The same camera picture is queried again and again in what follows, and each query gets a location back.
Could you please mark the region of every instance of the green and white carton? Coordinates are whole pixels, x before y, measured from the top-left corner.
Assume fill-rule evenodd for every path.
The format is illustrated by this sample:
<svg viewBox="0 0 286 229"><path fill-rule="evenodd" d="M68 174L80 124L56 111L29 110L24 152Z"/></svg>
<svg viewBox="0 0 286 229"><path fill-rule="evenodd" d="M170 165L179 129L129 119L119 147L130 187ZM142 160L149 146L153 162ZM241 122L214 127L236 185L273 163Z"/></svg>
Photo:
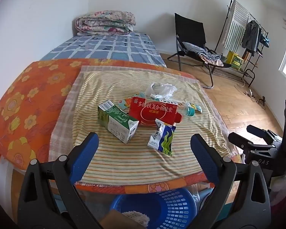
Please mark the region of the green and white carton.
<svg viewBox="0 0 286 229"><path fill-rule="evenodd" d="M139 124L137 119L124 113L110 100L98 106L98 121L125 144L132 138Z"/></svg>

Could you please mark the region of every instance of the yellow striped cloth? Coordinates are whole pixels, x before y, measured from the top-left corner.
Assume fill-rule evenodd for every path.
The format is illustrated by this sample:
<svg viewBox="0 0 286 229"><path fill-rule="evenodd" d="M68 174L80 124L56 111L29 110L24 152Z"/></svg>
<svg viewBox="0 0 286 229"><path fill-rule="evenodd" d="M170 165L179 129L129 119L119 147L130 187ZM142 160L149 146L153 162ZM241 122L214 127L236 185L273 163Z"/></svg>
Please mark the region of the yellow striped cloth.
<svg viewBox="0 0 286 229"><path fill-rule="evenodd" d="M198 104L202 114L185 117L176 125L169 157L147 146L156 127L138 127L134 137L124 144L98 124L97 107L107 99L116 105L121 99L144 92L152 82L170 83L177 87L174 98ZM163 182L198 173L201 170L190 148L191 136L200 133L219 154L229 156L226 143L213 111L200 85L191 84L164 73L142 71L92 71L84 73L73 118L73 145L79 145L96 132L99 147L82 181L101 185L138 185Z"/></svg>

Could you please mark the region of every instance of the chair backrest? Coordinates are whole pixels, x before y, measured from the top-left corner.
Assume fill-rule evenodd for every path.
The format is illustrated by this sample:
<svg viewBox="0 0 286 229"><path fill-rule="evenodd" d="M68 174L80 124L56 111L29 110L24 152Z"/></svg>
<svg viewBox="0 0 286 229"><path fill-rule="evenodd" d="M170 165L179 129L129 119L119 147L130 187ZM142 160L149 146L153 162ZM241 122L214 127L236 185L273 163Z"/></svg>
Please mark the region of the chair backrest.
<svg viewBox="0 0 286 229"><path fill-rule="evenodd" d="M175 13L176 35L182 42L204 48L206 36L204 34L203 23L180 16Z"/></svg>

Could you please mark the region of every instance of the brown cardboard piece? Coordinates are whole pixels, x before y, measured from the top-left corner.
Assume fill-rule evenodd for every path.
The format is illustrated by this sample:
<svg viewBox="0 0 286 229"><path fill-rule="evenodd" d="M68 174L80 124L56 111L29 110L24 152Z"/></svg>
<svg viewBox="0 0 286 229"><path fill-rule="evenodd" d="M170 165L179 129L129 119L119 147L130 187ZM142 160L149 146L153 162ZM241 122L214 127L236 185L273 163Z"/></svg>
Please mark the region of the brown cardboard piece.
<svg viewBox="0 0 286 229"><path fill-rule="evenodd" d="M138 222L114 209L109 211L100 224L104 229L146 229Z"/></svg>

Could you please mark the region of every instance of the folding chair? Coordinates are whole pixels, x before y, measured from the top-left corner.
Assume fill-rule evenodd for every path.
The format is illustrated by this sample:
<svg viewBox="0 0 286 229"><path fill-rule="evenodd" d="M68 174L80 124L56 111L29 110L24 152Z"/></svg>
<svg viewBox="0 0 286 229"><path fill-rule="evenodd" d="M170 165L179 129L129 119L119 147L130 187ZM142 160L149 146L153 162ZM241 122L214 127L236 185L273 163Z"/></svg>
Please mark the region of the folding chair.
<svg viewBox="0 0 286 229"><path fill-rule="evenodd" d="M176 48L177 52L174 55L171 55L167 58L169 61L177 62L179 63L179 70L181 71L181 63L190 65L190 66L205 66L208 68L210 77L211 77L211 86L202 86L206 89L211 89L214 87L213 77L212 74L215 70L215 68L229 68L231 67L230 64L223 63L223 66L218 65L212 65L210 63L204 62L196 53L190 52L186 49L184 44L182 42L188 42L193 45L199 46L202 49L214 54L216 53L213 50L210 50L208 47L206 47L206 36L204 33L203 23L193 21L191 19L182 17L175 13L175 26L176 26ZM178 57L178 61L170 60L172 57L176 56ZM188 56L192 59L195 59L196 61L201 62L199 65L191 65L185 62L180 61L180 56Z"/></svg>

